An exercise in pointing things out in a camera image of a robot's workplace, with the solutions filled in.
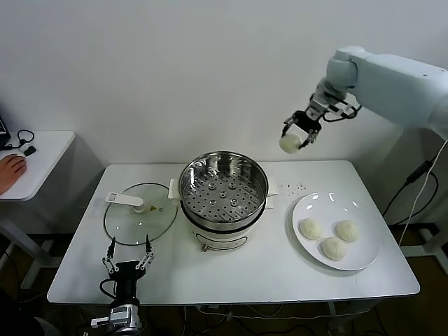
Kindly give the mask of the person's hand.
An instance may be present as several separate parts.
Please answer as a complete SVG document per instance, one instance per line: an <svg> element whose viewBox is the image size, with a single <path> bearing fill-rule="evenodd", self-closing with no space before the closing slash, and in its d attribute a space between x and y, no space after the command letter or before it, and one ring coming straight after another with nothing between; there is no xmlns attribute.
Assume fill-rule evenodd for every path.
<svg viewBox="0 0 448 336"><path fill-rule="evenodd" d="M27 161L24 156L10 154L0 161L0 194L6 193L26 172Z"/></svg>

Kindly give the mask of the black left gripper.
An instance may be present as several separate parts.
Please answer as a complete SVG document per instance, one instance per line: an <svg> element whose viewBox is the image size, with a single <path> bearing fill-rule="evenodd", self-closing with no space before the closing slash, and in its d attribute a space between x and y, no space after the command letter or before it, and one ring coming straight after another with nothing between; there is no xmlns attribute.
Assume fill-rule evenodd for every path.
<svg viewBox="0 0 448 336"><path fill-rule="evenodd" d="M144 271L154 258L149 236L146 235L145 254L140 261L125 261L115 264L113 261L115 246L116 237L113 237L107 248L106 256L101 261L108 273L111 273L111 279L115 281L115 297L135 298L141 271Z"/></svg>

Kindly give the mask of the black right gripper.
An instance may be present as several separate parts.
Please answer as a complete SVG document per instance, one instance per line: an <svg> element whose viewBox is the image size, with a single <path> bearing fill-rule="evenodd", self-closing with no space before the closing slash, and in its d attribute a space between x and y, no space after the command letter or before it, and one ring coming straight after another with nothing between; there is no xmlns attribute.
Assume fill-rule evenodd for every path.
<svg viewBox="0 0 448 336"><path fill-rule="evenodd" d="M300 148L313 144L322 128L320 122L312 120L305 111L296 111L295 117L289 117L283 122L281 136L284 137L294 124L307 134Z"/></svg>

